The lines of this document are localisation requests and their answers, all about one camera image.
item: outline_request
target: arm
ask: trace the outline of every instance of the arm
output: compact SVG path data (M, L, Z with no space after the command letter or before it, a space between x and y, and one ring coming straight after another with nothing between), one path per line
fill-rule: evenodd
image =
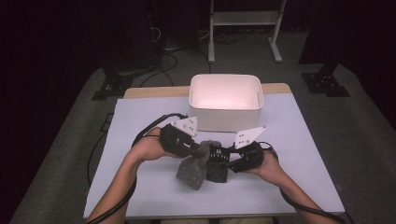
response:
M138 141L126 154L122 161L119 170L113 178L110 186L105 194L102 196L99 203L92 210L87 221L102 215L108 209L112 208L118 203L131 188L136 178L136 172L140 164L144 161L154 161L162 156L173 156L163 150L159 141L161 129L156 127L152 129L147 136ZM112 216L105 219L102 223L123 223L125 219L126 209L128 203L125 204L119 211Z
M306 207L322 210L282 169L279 162L271 152L264 152L264 161L258 168L246 171L246 173L259 176L264 181L278 186L292 201ZM296 209L297 214L306 224L337 224L338 222L327 217L315 215Z

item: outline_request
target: metal stand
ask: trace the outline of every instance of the metal stand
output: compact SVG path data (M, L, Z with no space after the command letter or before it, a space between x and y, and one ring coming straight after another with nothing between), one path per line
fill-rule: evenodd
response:
M311 93L325 93L329 97L349 96L347 89L340 86L332 75L338 63L325 63L317 73L302 73Z
M282 62L279 50L276 45L280 23L282 22L283 11L287 0L282 0L278 11L249 11L249 12L214 12L214 0L210 1L210 25L209 25L209 45L208 60L215 62L215 45L213 41L214 26L221 25L274 25L275 30L272 37L268 38L271 50L277 63Z

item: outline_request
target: white tabletop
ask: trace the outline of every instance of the white tabletop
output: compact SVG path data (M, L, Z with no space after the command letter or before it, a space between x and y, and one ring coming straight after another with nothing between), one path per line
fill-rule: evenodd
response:
M266 125L268 129L257 141L268 142L274 147L284 170L322 209L345 212L293 95L267 94L264 101L258 126ZM189 114L188 97L118 100L84 217L91 213L105 193L136 135L152 121L169 113ZM216 140L229 147L233 144L234 133L199 132L194 140L196 143ZM227 183L204 181L199 190L190 189L176 179L180 162L179 159L161 158L140 166L127 217L281 216L295 213L277 187L255 175L229 171Z

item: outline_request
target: white plastic bin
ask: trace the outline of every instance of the white plastic bin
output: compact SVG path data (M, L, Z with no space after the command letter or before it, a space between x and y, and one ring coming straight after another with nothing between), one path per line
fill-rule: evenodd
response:
M256 128L264 105L262 84L252 75L196 75L191 80L189 103L199 131Z

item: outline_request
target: person's right hand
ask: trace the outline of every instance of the person's right hand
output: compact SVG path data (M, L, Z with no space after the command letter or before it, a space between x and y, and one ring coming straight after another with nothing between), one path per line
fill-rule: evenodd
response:
M264 151L264 160L262 161L262 165L254 169L247 170L244 173L257 175L261 179L278 187L290 180L289 176L280 166L276 157L269 151Z

